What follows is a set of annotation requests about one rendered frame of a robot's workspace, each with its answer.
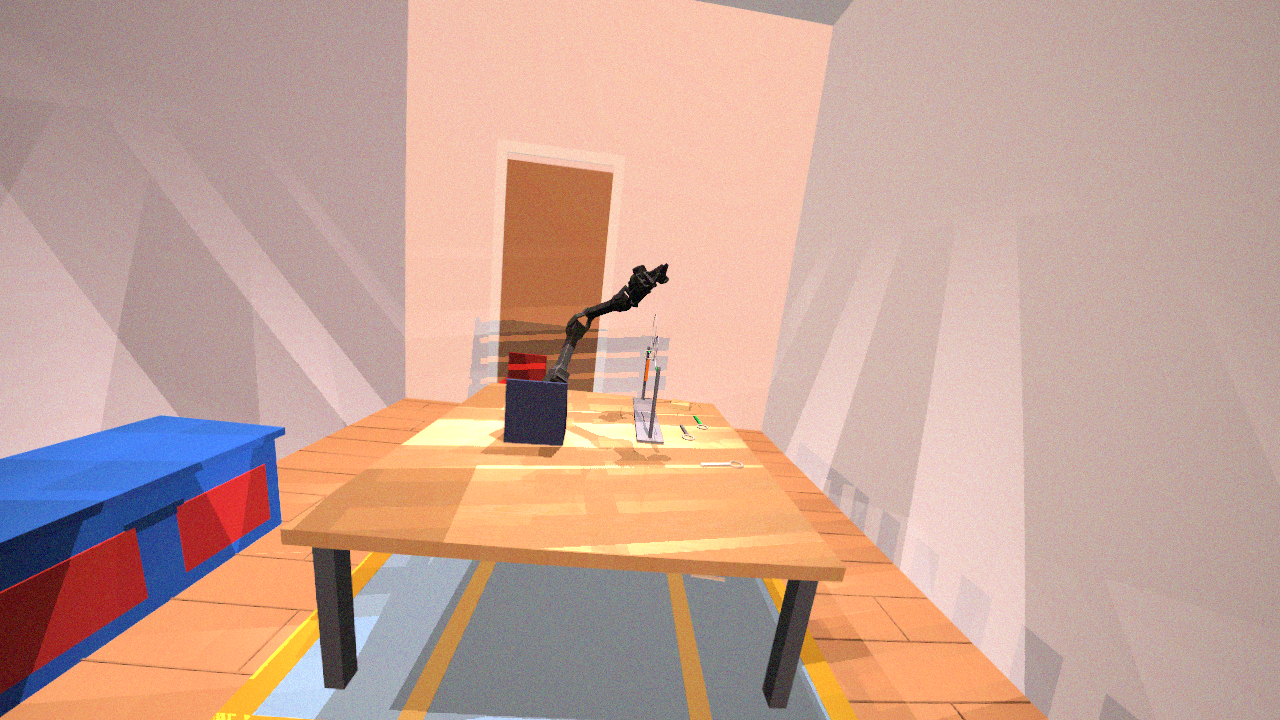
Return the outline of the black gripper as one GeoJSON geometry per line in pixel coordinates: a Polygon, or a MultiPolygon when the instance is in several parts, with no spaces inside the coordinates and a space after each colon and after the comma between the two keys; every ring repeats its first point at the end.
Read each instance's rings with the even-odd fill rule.
{"type": "Polygon", "coordinates": [[[643,272],[643,275],[640,273],[634,275],[634,282],[636,283],[635,288],[637,293],[646,296],[646,293],[652,293],[652,290],[658,286],[657,282],[659,284],[666,284],[669,281],[669,278],[666,275],[668,266],[669,266],[668,263],[666,263],[664,265],[660,264],[652,272],[643,272]]]}

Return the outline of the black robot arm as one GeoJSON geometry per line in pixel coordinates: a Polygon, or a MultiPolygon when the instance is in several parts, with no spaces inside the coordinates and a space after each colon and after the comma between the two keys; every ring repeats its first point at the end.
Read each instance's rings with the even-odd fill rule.
{"type": "MultiPolygon", "coordinates": [[[[646,268],[644,265],[639,265],[635,266],[632,272],[634,275],[636,275],[637,273],[643,275],[643,272],[646,272],[646,268]]],[[[577,341],[581,340],[582,336],[588,332],[595,316],[602,316],[607,313],[613,313],[613,311],[623,313],[627,311],[630,307],[637,307],[637,304],[645,296],[637,293],[635,288],[636,283],[634,282],[634,275],[630,277],[628,287],[625,284],[623,288],[620,290],[620,292],[616,293],[609,301],[598,304],[593,307],[585,307],[582,313],[577,313],[570,319],[570,322],[566,325],[567,337],[564,340],[564,345],[561,350],[561,355],[556,363],[556,366],[552,366],[541,380],[559,382],[559,383],[568,382],[570,373],[567,372],[567,366],[573,354],[573,348],[577,341]],[[628,293],[628,296],[625,292],[628,293]],[[577,320],[580,316],[588,316],[586,325],[582,325],[582,323],[577,320]]]]}

